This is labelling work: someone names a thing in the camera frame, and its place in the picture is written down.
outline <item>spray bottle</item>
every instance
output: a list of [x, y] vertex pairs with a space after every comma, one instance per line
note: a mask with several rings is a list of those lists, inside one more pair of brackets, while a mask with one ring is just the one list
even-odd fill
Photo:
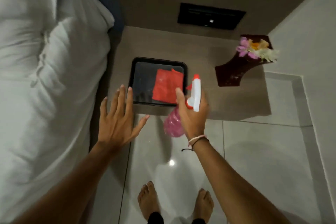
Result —
[[[185, 101], [188, 109], [193, 109], [195, 112], [200, 111], [201, 103], [201, 79], [198, 74], [194, 75], [191, 84], [191, 96]], [[179, 115], [179, 106], [168, 115], [164, 122], [165, 133], [171, 137], [180, 137], [184, 135], [184, 130]]]

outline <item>square tray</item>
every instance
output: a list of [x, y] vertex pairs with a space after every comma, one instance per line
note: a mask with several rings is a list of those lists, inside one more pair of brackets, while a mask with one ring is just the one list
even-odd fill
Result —
[[171, 71], [173, 68], [175, 71], [183, 73], [184, 77], [182, 90], [184, 94], [187, 93], [186, 87], [188, 71], [186, 64], [170, 60], [136, 57], [132, 61], [131, 76], [128, 83], [128, 86], [133, 88], [133, 103], [166, 107], [176, 106], [176, 104], [152, 99], [156, 73], [159, 68], [168, 71]]

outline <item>bare foot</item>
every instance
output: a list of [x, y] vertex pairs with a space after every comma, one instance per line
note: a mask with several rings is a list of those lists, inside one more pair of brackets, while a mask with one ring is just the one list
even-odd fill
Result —
[[196, 198], [194, 219], [203, 219], [205, 223], [208, 223], [214, 206], [210, 192], [200, 189]]
[[153, 182], [148, 182], [142, 186], [138, 196], [138, 203], [145, 220], [148, 221], [149, 216], [153, 212], [161, 213], [159, 207], [158, 196], [156, 194]]

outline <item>red cloth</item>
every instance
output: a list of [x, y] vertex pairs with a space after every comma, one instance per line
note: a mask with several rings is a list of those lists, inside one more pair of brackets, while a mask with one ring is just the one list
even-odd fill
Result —
[[153, 100], [176, 103], [175, 89], [183, 89], [184, 74], [171, 69], [171, 71], [158, 69], [153, 89]]

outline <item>bed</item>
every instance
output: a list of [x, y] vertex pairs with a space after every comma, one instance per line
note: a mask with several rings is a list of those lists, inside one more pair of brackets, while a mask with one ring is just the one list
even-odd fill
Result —
[[88, 153], [114, 22], [99, 0], [0, 0], [0, 223]]

